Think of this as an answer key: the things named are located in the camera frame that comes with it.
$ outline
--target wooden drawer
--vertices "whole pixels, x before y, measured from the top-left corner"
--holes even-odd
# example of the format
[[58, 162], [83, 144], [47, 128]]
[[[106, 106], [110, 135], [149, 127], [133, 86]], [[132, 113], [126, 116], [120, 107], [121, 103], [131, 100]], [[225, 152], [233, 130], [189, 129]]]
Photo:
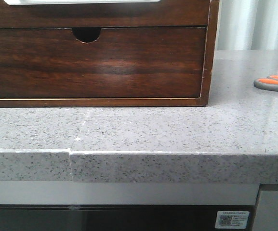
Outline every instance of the wooden drawer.
[[199, 97], [204, 40], [197, 27], [102, 28], [91, 43], [71, 29], [0, 29], [0, 98]]
[[207, 25], [210, 0], [10, 6], [0, 0], [0, 28]]

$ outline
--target quartz countertop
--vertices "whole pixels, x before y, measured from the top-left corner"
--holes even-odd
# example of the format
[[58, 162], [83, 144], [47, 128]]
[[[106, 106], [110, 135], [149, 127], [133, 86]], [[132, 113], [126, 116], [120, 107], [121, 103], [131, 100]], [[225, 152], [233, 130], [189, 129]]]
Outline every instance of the quartz countertop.
[[278, 51], [216, 51], [207, 107], [0, 108], [0, 180], [278, 183]]

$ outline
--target white curtain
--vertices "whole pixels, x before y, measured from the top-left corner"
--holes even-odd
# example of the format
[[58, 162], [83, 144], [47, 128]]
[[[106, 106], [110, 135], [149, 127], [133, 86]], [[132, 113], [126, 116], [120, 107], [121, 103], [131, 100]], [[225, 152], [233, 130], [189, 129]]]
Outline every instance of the white curtain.
[[278, 50], [278, 0], [220, 0], [217, 50]]

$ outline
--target scissors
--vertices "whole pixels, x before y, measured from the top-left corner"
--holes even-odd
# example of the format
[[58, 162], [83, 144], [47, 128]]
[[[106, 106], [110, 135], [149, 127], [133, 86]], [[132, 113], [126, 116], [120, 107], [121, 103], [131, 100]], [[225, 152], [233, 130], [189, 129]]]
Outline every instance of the scissors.
[[264, 90], [278, 91], [278, 76], [268, 76], [267, 78], [259, 78], [253, 82], [256, 88]]

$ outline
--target label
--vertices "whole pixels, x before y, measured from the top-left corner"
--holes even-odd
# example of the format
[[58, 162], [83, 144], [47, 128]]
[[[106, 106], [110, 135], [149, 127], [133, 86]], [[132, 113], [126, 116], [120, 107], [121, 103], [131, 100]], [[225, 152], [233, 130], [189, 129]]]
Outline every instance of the label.
[[218, 211], [216, 229], [245, 229], [249, 212], [247, 211]]

